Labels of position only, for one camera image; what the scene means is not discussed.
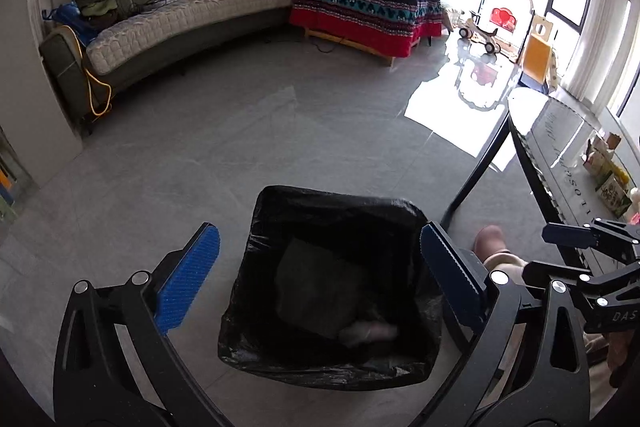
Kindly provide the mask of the brown cardboard box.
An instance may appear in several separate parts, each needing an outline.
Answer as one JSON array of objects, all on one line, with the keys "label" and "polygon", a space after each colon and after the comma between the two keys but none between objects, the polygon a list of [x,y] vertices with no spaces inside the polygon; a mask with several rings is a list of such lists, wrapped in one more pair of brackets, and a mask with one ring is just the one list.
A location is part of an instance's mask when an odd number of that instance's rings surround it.
[{"label": "brown cardboard box", "polygon": [[610,153],[613,153],[614,150],[616,150],[616,148],[620,145],[620,142],[622,142],[622,137],[619,134],[608,132],[604,142],[606,145],[606,150]]}]

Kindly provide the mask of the black lined trash bin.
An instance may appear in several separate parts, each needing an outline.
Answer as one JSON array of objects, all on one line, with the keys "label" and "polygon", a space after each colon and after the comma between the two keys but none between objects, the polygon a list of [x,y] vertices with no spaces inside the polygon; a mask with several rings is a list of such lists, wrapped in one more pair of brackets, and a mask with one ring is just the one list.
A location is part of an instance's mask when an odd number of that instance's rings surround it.
[{"label": "black lined trash bin", "polygon": [[426,381],[442,339],[426,222],[402,198],[265,187],[221,319],[221,361],[326,390]]}]

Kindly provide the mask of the green snack packet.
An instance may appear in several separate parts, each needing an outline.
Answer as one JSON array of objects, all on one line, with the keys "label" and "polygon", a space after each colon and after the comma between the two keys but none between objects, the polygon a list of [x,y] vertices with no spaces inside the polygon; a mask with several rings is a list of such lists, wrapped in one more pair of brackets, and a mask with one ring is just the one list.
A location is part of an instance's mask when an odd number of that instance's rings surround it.
[{"label": "green snack packet", "polygon": [[612,172],[597,188],[597,195],[616,218],[622,217],[631,206],[631,199]]}]

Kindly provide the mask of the yellow snack package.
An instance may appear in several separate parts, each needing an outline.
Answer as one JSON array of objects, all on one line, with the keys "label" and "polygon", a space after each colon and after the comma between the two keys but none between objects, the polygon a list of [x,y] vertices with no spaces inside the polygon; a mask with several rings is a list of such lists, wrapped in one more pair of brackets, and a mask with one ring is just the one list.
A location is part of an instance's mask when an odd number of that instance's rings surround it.
[{"label": "yellow snack package", "polygon": [[623,188],[630,182],[630,176],[625,169],[615,164],[608,154],[603,154],[595,148],[588,152],[582,165],[593,177],[597,186],[602,185],[610,176],[614,176],[614,179]]}]

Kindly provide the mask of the person's pink slipper foot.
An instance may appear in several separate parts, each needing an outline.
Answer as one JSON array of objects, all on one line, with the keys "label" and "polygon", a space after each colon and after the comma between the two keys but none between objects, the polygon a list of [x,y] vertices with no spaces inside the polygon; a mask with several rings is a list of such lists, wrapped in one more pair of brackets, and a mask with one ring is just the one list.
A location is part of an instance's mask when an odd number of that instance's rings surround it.
[{"label": "person's pink slipper foot", "polygon": [[497,225],[487,225],[476,234],[472,251],[489,271],[498,269],[500,265],[517,270],[527,265],[506,246],[506,238]]}]

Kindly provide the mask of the yellow children's slide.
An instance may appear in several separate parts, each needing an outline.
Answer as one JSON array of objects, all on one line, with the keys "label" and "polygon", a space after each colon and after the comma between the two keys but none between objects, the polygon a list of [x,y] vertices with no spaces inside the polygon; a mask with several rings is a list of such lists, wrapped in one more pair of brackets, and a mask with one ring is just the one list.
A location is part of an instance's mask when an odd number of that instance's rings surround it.
[{"label": "yellow children's slide", "polygon": [[549,41],[553,25],[544,17],[534,15],[518,64],[519,83],[542,94],[558,89],[558,65]]}]

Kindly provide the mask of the white side cabinet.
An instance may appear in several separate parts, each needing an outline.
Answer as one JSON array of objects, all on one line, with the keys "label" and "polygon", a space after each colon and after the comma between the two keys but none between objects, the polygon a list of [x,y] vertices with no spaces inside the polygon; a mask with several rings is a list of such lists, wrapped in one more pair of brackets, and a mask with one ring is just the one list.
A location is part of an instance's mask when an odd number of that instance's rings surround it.
[{"label": "white side cabinet", "polygon": [[1,0],[1,131],[18,163],[46,185],[82,152],[39,52],[52,0]]}]

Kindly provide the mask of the white ride-on toy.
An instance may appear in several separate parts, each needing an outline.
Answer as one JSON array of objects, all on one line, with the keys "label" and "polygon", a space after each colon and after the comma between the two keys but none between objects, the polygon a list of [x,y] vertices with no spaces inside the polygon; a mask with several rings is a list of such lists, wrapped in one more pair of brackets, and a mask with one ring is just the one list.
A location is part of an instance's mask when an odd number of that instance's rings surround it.
[{"label": "white ride-on toy", "polygon": [[485,52],[490,55],[498,55],[501,46],[497,41],[497,29],[488,31],[480,28],[480,14],[471,11],[470,16],[459,26],[459,35],[462,39],[471,41],[475,36],[484,40]]}]

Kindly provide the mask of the table with patterned blanket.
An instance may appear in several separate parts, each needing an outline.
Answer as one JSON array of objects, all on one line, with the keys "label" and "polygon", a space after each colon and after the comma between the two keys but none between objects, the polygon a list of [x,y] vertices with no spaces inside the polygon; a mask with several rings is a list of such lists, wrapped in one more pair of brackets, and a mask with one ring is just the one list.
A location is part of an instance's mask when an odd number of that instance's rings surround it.
[{"label": "table with patterned blanket", "polygon": [[386,60],[442,35],[440,0],[292,0],[292,25],[353,43]]}]

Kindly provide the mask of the blue bag on sofa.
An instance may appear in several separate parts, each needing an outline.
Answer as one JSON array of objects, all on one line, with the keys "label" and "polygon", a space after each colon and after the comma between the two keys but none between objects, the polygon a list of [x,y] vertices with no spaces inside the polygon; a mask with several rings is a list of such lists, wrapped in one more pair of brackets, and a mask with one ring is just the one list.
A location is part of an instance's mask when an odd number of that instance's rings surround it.
[{"label": "blue bag on sofa", "polygon": [[68,26],[83,46],[88,46],[99,35],[99,29],[93,27],[82,17],[75,1],[60,4],[51,11],[41,12],[44,20],[52,20],[58,25]]}]

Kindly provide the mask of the green curved sofa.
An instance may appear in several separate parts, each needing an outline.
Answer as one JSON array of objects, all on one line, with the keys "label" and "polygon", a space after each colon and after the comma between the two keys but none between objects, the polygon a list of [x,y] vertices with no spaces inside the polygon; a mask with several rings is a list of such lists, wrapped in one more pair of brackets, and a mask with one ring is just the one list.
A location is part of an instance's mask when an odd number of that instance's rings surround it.
[{"label": "green curved sofa", "polygon": [[99,35],[83,46],[68,26],[46,20],[39,51],[58,101],[89,130],[116,96],[160,70],[214,46],[288,28],[292,0],[70,0]]}]

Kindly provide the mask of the red baby swing frame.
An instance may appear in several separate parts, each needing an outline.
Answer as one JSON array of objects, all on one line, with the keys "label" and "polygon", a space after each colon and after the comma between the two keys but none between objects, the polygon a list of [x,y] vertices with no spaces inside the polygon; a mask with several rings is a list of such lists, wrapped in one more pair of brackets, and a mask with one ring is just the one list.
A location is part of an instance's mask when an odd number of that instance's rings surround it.
[{"label": "red baby swing frame", "polygon": [[517,61],[535,14],[533,0],[480,0],[480,27],[495,31],[501,53]]}]

